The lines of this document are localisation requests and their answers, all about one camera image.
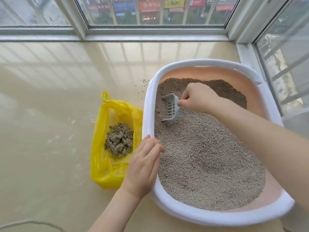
hand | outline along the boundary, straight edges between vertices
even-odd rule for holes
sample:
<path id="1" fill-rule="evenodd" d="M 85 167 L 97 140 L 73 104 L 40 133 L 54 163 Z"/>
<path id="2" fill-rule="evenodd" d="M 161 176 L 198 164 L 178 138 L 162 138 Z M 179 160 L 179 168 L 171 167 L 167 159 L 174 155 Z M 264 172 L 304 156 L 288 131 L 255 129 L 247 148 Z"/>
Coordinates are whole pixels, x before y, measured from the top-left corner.
<path id="1" fill-rule="evenodd" d="M 202 83 L 190 83 L 177 104 L 195 112 L 210 113 L 220 99 L 218 94 L 209 86 Z"/>
<path id="2" fill-rule="evenodd" d="M 147 135 L 136 148 L 120 188 L 139 200 L 152 191 L 157 179 L 160 152 L 165 152 L 160 141 Z"/>

yellow plastic bag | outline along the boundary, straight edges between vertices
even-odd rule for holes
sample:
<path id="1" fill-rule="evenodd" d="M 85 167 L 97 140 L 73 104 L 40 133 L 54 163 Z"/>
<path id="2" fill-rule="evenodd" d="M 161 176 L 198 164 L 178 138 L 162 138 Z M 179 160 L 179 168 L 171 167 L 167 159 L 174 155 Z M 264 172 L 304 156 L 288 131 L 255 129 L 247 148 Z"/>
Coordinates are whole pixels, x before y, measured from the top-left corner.
<path id="1" fill-rule="evenodd" d="M 91 179 L 103 189 L 119 188 L 132 153 L 141 142 L 143 111 L 124 101 L 114 100 L 106 91 L 101 98 L 104 103 L 98 111 L 91 147 Z M 133 152 L 121 158 L 104 149 L 109 126 L 118 122 L 127 124 L 134 131 Z"/>

blue sign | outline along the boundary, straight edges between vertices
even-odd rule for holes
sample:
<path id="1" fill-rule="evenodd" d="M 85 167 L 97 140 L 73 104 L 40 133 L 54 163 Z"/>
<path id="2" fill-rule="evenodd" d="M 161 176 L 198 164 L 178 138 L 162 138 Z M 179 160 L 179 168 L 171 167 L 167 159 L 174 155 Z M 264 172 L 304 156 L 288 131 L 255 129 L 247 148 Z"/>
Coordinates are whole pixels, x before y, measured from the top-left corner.
<path id="1" fill-rule="evenodd" d="M 113 6 L 117 16 L 124 15 L 124 13 L 127 11 L 131 12 L 132 14 L 136 14 L 134 2 L 114 2 Z"/>

yellow sign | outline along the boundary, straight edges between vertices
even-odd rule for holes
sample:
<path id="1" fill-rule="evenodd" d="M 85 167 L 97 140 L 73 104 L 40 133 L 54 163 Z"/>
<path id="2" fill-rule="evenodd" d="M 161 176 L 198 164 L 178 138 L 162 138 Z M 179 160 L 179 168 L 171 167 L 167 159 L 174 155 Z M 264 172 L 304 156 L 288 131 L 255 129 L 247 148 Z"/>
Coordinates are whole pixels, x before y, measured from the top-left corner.
<path id="1" fill-rule="evenodd" d="M 164 1 L 164 8 L 179 8 L 184 7 L 184 0 L 166 0 Z"/>

beige tile floor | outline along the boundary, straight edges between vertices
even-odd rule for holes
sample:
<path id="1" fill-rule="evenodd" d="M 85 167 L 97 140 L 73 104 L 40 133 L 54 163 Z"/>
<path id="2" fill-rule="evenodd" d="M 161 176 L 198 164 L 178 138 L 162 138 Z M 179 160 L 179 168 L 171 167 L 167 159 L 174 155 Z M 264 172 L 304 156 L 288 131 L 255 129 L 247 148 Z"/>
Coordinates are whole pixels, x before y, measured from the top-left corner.
<path id="1" fill-rule="evenodd" d="M 239 61 L 229 42 L 0 43 L 0 224 L 35 219 L 87 231 L 114 191 L 90 179 L 90 147 L 100 95 L 143 108 L 162 66 L 184 59 Z M 27 225 L 12 231 L 53 229 Z M 282 231 L 280 220 L 242 228 L 174 218 L 146 197 L 126 231 Z"/>

